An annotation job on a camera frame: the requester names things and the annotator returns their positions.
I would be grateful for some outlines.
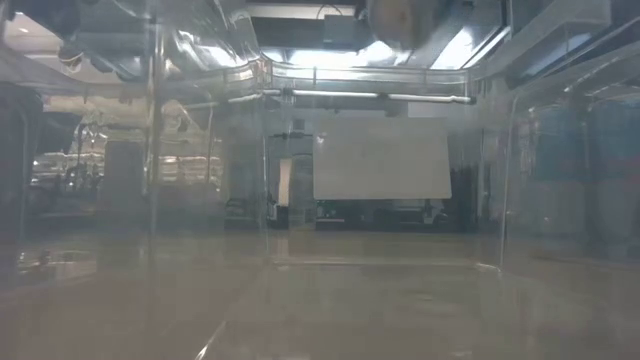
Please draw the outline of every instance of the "cable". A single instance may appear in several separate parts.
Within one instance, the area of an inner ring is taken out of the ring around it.
[[[320,9],[318,9],[318,13],[316,14],[316,20],[320,19],[320,13],[322,12],[322,9],[326,8],[327,6],[330,6],[334,9],[336,9],[336,11],[338,13],[340,13],[340,15],[344,15],[342,13],[342,10],[340,10],[340,8],[338,8],[337,6],[333,5],[333,4],[323,4],[322,6],[320,6]]]

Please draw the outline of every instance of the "floor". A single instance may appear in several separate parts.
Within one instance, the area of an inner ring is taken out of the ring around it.
[[[144,229],[111,225],[24,246],[0,295],[2,359],[638,354],[638,323],[477,266],[473,236],[172,228],[149,266]]]

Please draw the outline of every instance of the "white board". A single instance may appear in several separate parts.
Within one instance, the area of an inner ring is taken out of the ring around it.
[[[316,200],[448,199],[444,119],[315,119]]]

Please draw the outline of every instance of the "whiteboard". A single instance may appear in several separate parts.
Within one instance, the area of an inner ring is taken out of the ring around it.
[[[315,119],[315,199],[451,198],[445,125],[444,119]]]

